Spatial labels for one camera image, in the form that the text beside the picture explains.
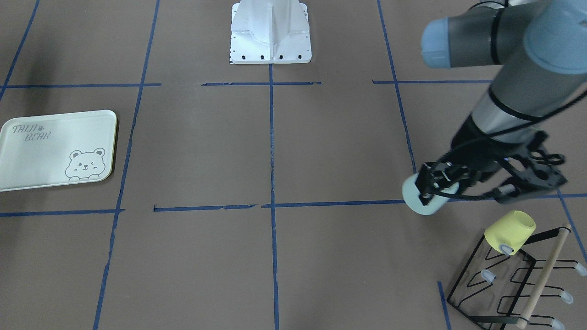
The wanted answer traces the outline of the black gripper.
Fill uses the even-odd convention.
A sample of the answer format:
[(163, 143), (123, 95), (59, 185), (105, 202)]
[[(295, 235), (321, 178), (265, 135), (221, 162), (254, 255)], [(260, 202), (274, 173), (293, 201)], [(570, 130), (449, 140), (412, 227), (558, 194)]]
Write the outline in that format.
[[(486, 134), (468, 117), (455, 134), (451, 148), (482, 138), (451, 153), (449, 162), (427, 162), (422, 165), (415, 179), (416, 200), (423, 205), (431, 205), (434, 201), (447, 200), (445, 194), (456, 195), (478, 182), (486, 182), (497, 171), (502, 169), (499, 159), (505, 159), (516, 151), (515, 143), (505, 143)], [(471, 173), (464, 177), (464, 165)]]

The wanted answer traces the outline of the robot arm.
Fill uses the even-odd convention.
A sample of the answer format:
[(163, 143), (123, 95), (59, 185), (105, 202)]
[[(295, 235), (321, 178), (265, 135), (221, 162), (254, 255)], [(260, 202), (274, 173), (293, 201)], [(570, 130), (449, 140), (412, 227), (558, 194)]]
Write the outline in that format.
[(586, 81), (586, 2), (479, 3), (432, 21), (421, 38), (432, 68), (500, 65), (455, 134), (449, 152), (403, 184), (403, 198), (430, 215), (450, 198), (509, 204), (566, 184), (539, 124), (579, 102)]

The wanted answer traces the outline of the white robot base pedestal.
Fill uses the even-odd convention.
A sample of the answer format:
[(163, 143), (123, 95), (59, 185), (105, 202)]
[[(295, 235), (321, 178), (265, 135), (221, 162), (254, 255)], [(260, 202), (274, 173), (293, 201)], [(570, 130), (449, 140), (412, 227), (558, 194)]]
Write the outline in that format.
[(241, 0), (231, 8), (229, 63), (310, 63), (308, 7), (299, 0)]

